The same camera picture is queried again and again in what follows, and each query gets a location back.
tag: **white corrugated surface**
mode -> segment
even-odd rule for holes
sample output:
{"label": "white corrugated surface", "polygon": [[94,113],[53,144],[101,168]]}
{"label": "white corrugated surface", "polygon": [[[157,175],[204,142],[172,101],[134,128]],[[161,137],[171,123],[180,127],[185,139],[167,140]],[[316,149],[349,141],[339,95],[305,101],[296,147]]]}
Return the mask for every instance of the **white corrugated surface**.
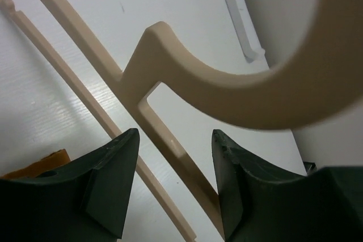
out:
{"label": "white corrugated surface", "polygon": [[[39,0],[14,0],[66,59],[115,122],[137,127]],[[230,73],[254,73],[267,63],[247,63],[224,0],[69,0],[121,68],[144,29],[164,20],[199,59]],[[150,104],[216,187],[210,139],[219,128],[241,146],[288,170],[304,173],[290,131],[263,133],[235,128],[191,108],[160,86]],[[47,61],[0,14],[0,174],[25,167],[66,148],[75,159],[109,141],[108,136]],[[198,241],[221,241],[197,202],[141,133],[140,154],[197,233]],[[136,175],[123,241],[183,241]]]}

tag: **beige plastic rod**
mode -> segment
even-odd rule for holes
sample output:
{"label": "beige plastic rod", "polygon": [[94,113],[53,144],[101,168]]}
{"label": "beige plastic rod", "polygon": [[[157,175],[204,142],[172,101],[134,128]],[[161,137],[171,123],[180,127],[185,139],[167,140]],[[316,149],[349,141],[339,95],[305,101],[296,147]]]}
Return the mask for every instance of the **beige plastic rod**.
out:
{"label": "beige plastic rod", "polygon": [[111,91],[139,124],[141,129],[155,144],[166,158],[175,172],[182,179],[195,199],[213,222],[218,232],[224,237],[223,225],[218,202],[218,195],[208,180],[199,170],[195,162],[187,154],[166,125],[147,105],[143,104],[142,112],[138,103],[135,103],[135,94],[138,93],[142,77],[129,79],[130,86],[120,87],[122,71],[97,40],[95,35],[73,9],[67,0],[41,0],[54,18],[60,23],[78,48],[89,60],[90,64],[106,82]]}
{"label": "beige plastic rod", "polygon": [[[13,1],[0,0],[0,7],[9,14],[12,21],[24,32],[34,46],[38,48],[43,56],[60,74],[63,80],[70,86],[82,103],[97,119],[98,123],[100,123],[107,134],[112,139],[120,135],[122,133],[121,130],[112,121],[110,116],[92,96],[86,86],[76,76],[62,57],[50,45],[33,23],[25,16],[25,14],[22,11],[15,10]],[[163,207],[164,211],[172,220],[184,240],[186,242],[193,242],[196,238],[196,234],[193,229],[140,156],[137,160],[136,172]]]}

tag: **curved plastic arm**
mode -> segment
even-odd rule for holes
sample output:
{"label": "curved plastic arm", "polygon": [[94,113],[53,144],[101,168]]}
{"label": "curved plastic arm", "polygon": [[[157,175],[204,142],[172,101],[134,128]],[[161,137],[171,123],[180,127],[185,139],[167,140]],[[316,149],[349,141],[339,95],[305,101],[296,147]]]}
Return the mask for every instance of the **curved plastic arm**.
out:
{"label": "curved plastic arm", "polygon": [[200,111],[250,129],[323,120],[363,94],[363,0],[321,0],[313,26],[287,63],[254,75],[217,71],[190,54],[166,23],[143,34],[121,78],[140,104],[159,83]]}
{"label": "curved plastic arm", "polygon": [[261,48],[258,42],[257,44],[252,46],[250,43],[250,38],[247,35],[247,33],[250,33],[251,31],[246,30],[244,20],[248,20],[251,26],[253,24],[244,0],[225,1],[227,3],[228,11],[231,16],[234,29],[236,30],[239,44],[243,50],[243,54],[252,61],[262,59],[265,55],[265,50]]}

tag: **dark green plastic piece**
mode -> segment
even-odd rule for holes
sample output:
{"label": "dark green plastic piece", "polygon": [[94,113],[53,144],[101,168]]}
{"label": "dark green plastic piece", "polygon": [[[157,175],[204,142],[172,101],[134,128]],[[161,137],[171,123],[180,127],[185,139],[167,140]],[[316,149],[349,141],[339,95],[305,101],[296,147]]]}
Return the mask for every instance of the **dark green plastic piece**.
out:
{"label": "dark green plastic piece", "polygon": [[363,241],[363,167],[300,176],[220,130],[212,153],[226,242]]}
{"label": "dark green plastic piece", "polygon": [[312,162],[303,162],[303,163],[304,163],[306,173],[308,175],[313,174],[317,170],[315,163],[312,163]]}
{"label": "dark green plastic piece", "polygon": [[0,241],[116,242],[139,143],[138,130],[130,129],[37,178],[0,179]]}

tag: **orange object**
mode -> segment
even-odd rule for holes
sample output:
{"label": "orange object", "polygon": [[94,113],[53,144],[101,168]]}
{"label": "orange object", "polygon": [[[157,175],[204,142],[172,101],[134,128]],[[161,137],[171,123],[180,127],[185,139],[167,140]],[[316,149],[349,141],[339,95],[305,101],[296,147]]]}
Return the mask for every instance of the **orange object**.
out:
{"label": "orange object", "polygon": [[1,178],[8,180],[22,177],[35,178],[45,171],[60,167],[62,165],[68,164],[69,162],[70,158],[67,151],[60,150],[48,155],[47,157],[44,157],[43,159],[29,165],[28,167],[8,173]]}

